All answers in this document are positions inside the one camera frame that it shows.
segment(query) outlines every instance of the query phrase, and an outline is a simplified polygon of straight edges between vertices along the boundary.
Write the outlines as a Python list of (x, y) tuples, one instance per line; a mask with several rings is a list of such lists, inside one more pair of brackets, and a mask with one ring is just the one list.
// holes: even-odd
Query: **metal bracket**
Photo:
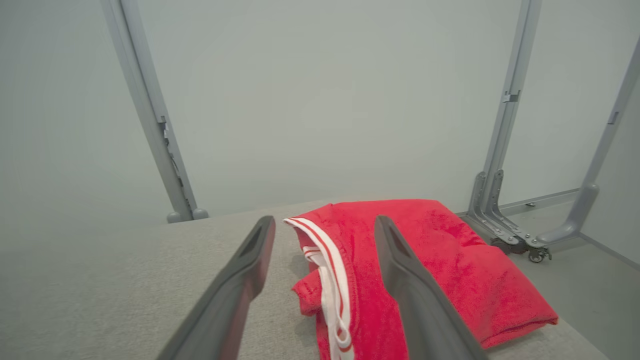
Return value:
[(504, 179), (504, 170), (498, 170), (493, 177), (493, 184), (491, 191), (489, 192), (489, 200), (484, 209), (484, 215), (495, 222), (498, 225), (505, 227), (509, 232), (513, 233), (513, 237), (517, 240), (522, 240), (530, 247), (541, 247), (536, 238), (532, 238), (531, 235), (523, 229), (509, 220), (506, 216), (500, 212), (498, 207), (498, 199), (500, 197), (500, 189), (502, 188), (502, 180)]
[(467, 216), (478, 225), (489, 230), (500, 240), (511, 245), (516, 245), (518, 243), (518, 240), (514, 238), (512, 234), (509, 234), (499, 226), (495, 225), (490, 219), (485, 216), (485, 214), (481, 210), (480, 202), (482, 201), (485, 182), (486, 172), (483, 171), (476, 175), (476, 181), (474, 183), (474, 189), (471, 195), (471, 203), (469, 204), (469, 211), (467, 213)]
[(519, 98), (520, 92), (518, 92), (517, 94), (509, 94), (505, 92), (505, 94), (502, 96), (502, 102), (518, 102)]

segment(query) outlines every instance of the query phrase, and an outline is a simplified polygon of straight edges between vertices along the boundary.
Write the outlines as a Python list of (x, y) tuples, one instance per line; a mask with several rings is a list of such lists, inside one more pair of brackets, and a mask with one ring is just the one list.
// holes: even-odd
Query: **gray floor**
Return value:
[[(539, 234), (560, 225), (571, 203), (513, 215)], [(553, 260), (510, 255), (561, 318), (611, 360), (640, 359), (640, 272), (581, 239), (552, 247)]]

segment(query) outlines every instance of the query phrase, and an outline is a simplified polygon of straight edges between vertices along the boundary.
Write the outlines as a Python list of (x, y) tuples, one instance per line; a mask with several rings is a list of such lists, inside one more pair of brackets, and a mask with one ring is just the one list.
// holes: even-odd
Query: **gray table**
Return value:
[[(0, 242), (0, 359), (153, 359), (262, 215), (276, 218), (264, 291), (240, 359), (317, 359), (315, 321), (291, 286), (308, 272), (282, 224), (308, 202), (124, 233)], [(490, 351), (492, 359), (606, 357), (567, 323)]]

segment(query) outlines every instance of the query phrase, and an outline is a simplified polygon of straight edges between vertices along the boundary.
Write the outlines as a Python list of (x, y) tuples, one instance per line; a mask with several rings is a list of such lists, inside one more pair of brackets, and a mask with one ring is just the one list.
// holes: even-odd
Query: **metal pole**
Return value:
[(100, 0), (124, 78), (174, 212), (169, 222), (207, 218), (198, 209), (133, 0)]
[(504, 80), (502, 93), (500, 94), (500, 106), (495, 120), (493, 136), (489, 151), (484, 163), (484, 172), (487, 174), (487, 182), (481, 207), (487, 207), (494, 177), (502, 168), (504, 158), (511, 137), (511, 130), (515, 121), (518, 104), (522, 96), (522, 88), (529, 67), (529, 58), (533, 49), (533, 41), (538, 27), (542, 0), (523, 0), (520, 7), (520, 16), (516, 25), (516, 34), (513, 39), (511, 58), (507, 68), (507, 76)]

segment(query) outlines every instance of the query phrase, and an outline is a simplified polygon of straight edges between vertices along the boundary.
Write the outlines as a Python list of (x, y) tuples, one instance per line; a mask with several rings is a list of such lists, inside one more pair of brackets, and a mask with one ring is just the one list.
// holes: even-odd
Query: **white stripe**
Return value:
[(342, 295), (342, 322), (344, 322), (346, 330), (349, 329), (349, 323), (351, 322), (351, 307), (349, 306), (349, 282), (347, 280), (347, 272), (344, 269), (344, 263), (342, 262), (342, 256), (340, 251), (335, 246), (335, 243), (331, 238), (313, 221), (305, 218), (292, 218), (295, 219), (313, 229), (320, 239), (326, 244), (327, 249), (331, 252), (333, 259), (333, 267), (335, 268), (335, 278), (338, 280), (338, 287), (340, 288), (340, 294)]
[[(312, 231), (305, 226), (301, 226), (295, 221), (297, 220), (305, 224), (309, 229), (313, 229), (318, 236), (322, 239), (326, 248), (322, 245), (319, 239), (313, 234)], [(305, 234), (311, 239), (314, 244), (318, 245), (319, 252), (309, 252), (307, 259), (315, 262), (320, 268), (321, 284), (322, 284), (322, 307), (324, 317), (327, 323), (328, 333), (330, 335), (330, 355), (332, 360), (347, 360), (353, 359), (353, 345), (347, 352), (341, 352), (339, 347), (346, 348), (351, 343), (351, 334), (349, 333), (349, 323), (351, 322), (351, 307), (349, 305), (349, 284), (347, 281), (347, 273), (344, 269), (344, 263), (342, 262), (342, 256), (340, 251), (335, 246), (333, 240), (324, 232), (320, 227), (315, 225), (311, 220), (305, 218), (286, 218), (284, 219), (286, 224), (293, 227), (297, 227), (304, 231)], [(316, 247), (303, 247), (303, 252), (315, 249)], [(329, 262), (328, 252), (330, 252), (333, 259), (333, 267)], [(342, 300), (342, 317), (339, 317), (340, 306), (339, 302)], [(342, 334), (338, 337), (338, 328), (342, 329)]]

